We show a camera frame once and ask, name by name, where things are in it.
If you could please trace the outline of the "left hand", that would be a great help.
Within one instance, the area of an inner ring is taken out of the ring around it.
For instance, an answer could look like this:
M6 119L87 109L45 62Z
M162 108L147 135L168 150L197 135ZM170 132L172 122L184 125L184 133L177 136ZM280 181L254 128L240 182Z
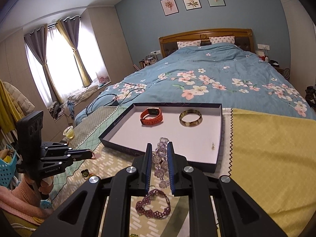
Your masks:
M41 183L36 183L27 174L24 174L24 179L32 188L34 188L34 186L37 186L38 191L44 195L50 194L54 187L54 176L42 179Z

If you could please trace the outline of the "pink left sleeve forearm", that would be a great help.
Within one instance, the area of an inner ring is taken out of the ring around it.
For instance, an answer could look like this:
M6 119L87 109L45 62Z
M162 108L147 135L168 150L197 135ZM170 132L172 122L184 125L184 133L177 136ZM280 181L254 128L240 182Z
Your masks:
M40 207L41 199L33 189L34 183L24 174L14 190L1 186L1 209L31 224L40 225L54 210Z

